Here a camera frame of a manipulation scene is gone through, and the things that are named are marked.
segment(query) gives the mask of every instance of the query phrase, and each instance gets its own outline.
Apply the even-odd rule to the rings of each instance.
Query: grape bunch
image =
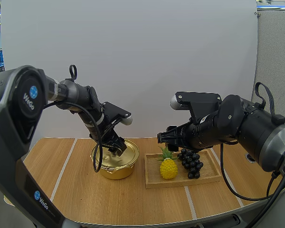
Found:
[[[182,160],[181,164],[189,171],[188,178],[199,178],[200,177],[200,169],[203,167],[203,163],[199,160],[199,154],[187,150],[182,149],[177,156],[180,160]]]

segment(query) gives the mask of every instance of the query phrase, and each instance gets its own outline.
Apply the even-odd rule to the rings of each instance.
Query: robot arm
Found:
[[[125,144],[113,130],[114,124],[117,120],[126,125],[132,122],[131,113],[108,102],[99,103],[94,88],[76,84],[75,75],[59,83],[32,66],[0,73],[0,191],[38,227],[80,227],[60,213],[21,160],[29,151],[48,100],[57,102],[61,109],[78,113],[90,136],[99,141],[88,115],[63,103],[85,108],[98,126],[103,145],[117,155],[123,153]]]
[[[175,110],[190,110],[191,118],[181,126],[158,133],[158,143],[171,151],[183,147],[201,151],[214,145],[238,141],[264,171],[282,171],[285,159],[285,118],[270,114],[258,103],[238,95],[223,101],[218,94],[177,92],[171,100]]]

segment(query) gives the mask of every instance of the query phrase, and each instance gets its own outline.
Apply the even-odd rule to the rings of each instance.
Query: pineapple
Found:
[[[177,158],[172,157],[172,152],[168,151],[167,147],[165,149],[160,147],[160,149],[162,150],[162,160],[160,161],[163,161],[160,168],[161,176],[164,179],[172,179],[177,175],[177,166],[173,161]]]

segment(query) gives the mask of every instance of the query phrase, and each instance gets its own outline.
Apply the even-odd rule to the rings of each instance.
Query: gray partition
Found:
[[[260,11],[255,82],[269,87],[275,112],[285,116],[285,11]],[[260,94],[268,101],[263,87]],[[253,91],[253,102],[260,102]]]

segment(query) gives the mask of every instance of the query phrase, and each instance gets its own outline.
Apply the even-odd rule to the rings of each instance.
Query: white wall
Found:
[[[76,64],[78,83],[132,112],[131,126],[116,127],[121,136],[155,137],[188,121],[189,111],[170,108],[177,91],[251,98],[255,11],[255,0],[4,0],[5,67],[33,65],[63,80]],[[78,116],[53,107],[35,140],[43,136],[88,137],[88,131]]]

